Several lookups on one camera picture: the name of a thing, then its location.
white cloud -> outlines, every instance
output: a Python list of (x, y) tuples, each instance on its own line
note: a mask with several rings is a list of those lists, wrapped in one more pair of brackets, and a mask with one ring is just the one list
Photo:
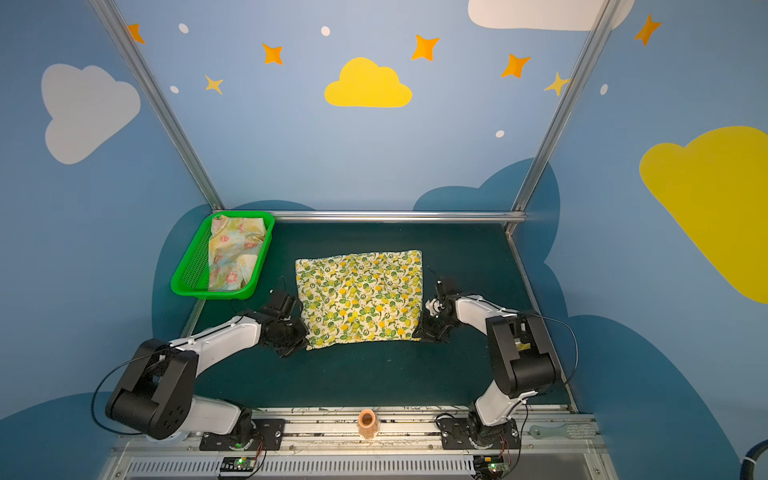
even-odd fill
[(76, 164), (139, 113), (141, 100), (133, 85), (115, 81), (91, 65), (79, 70), (56, 64), (45, 69), (43, 102), (53, 117), (45, 144), (63, 164)]
[[(634, 0), (621, 0), (612, 28), (629, 15)], [(486, 28), (591, 30), (603, 0), (469, 0), (470, 19)]]

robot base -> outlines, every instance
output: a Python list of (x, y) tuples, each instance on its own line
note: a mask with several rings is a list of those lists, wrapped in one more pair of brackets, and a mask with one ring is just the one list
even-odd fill
[(243, 445), (234, 435), (206, 433), (200, 441), (200, 450), (202, 452), (255, 452), (259, 449), (262, 438), (266, 450), (271, 452), (280, 450), (286, 421), (283, 419), (254, 419), (252, 422), (252, 442)]
[(520, 433), (514, 419), (501, 425), (483, 425), (476, 414), (470, 412), (467, 419), (441, 417), (435, 421), (440, 428), (444, 450), (502, 449), (502, 437), (510, 450), (520, 448)]

metal pole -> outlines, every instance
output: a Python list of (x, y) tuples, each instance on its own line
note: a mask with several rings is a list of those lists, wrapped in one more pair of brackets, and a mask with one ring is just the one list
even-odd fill
[(523, 212), (275, 210), (270, 213), (283, 223), (518, 223), (525, 220)]
[(101, 19), (101, 23), (104, 24), (123, 58), (125, 58), (128, 68), (130, 68), (139, 82), (141, 90), (144, 91), (149, 103), (160, 118), (160, 122), (168, 132), (168, 136), (176, 145), (176, 149), (179, 150), (181, 159), (187, 164), (187, 168), (190, 169), (192, 177), (194, 177), (197, 185), (200, 186), (206, 200), (208, 200), (208, 203), (214, 210), (224, 210), (224, 204), (216, 192), (213, 183), (211, 183), (203, 164), (200, 162), (200, 158), (197, 157), (189, 138), (187, 138), (179, 124), (179, 120), (174, 115), (173, 110), (171, 110), (160, 85), (157, 83), (157, 79), (149, 68), (149, 64), (141, 54), (141, 50), (139, 50), (136, 42), (129, 34), (120, 10), (118, 10), (118, 7), (112, 0), (91, 0), (91, 5), (93, 5), (98, 17)]
[[(536, 184), (541, 178), (541, 174), (544, 173), (544, 168), (547, 166), (547, 162), (549, 162), (549, 157), (552, 155), (554, 147), (557, 145), (558, 139), (565, 129), (568, 118), (571, 116), (571, 112), (576, 105), (579, 94), (584, 89), (589, 74), (592, 72), (594, 64), (597, 63), (600, 52), (603, 50), (608, 35), (611, 33), (611, 24), (614, 19), (614, 14), (621, 1), (622, 0), (605, 0), (603, 3), (600, 13), (592, 26), (592, 30), (589, 32), (589, 36), (587, 36), (587, 41), (581, 49), (574, 70), (571, 73), (571, 81), (568, 82), (568, 88), (565, 90), (565, 93), (558, 103), (557, 109), (554, 111), (554, 116), (547, 128), (544, 140), (541, 142), (538, 152), (531, 164), (531, 168), (528, 169), (528, 174), (525, 176), (525, 179), (520, 186), (518, 196), (515, 198), (515, 203), (512, 205), (513, 211), (525, 211), (525, 207), (531, 199), (533, 190), (536, 188)], [(515, 223), (508, 223), (506, 225), (506, 230), (508, 232), (511, 232), (514, 228)]]

green plastic basket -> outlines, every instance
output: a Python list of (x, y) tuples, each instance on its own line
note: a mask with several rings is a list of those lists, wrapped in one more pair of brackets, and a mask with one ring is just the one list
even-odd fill
[[(259, 258), (256, 260), (256, 266), (253, 268), (253, 275), (250, 282), (240, 290), (232, 292), (209, 292), (208, 291), (208, 241), (210, 240), (210, 224), (215, 217), (226, 215), (233, 218), (263, 218), (266, 227), (266, 236), (259, 252)], [(197, 233), (192, 239), (192, 243), (187, 248), (184, 258), (176, 269), (173, 278), (170, 279), (170, 289), (174, 293), (183, 296), (195, 296), (203, 300), (229, 300), (237, 298), (245, 300), (253, 295), (256, 290), (256, 284), (259, 282), (261, 267), (264, 265), (266, 251), (272, 243), (272, 228), (275, 226), (275, 217), (267, 212), (257, 212), (252, 210), (227, 210), (218, 214), (213, 214), (203, 220), (203, 224), (197, 229)]]

yellow lemon print cloth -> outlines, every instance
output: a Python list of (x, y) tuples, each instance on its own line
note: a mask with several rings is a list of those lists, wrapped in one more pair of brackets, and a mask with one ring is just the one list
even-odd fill
[(266, 236), (261, 218), (215, 217), (208, 242), (209, 292), (239, 290), (250, 282)]
[(334, 343), (419, 340), (422, 253), (354, 253), (296, 261), (296, 285), (309, 334), (306, 349)]

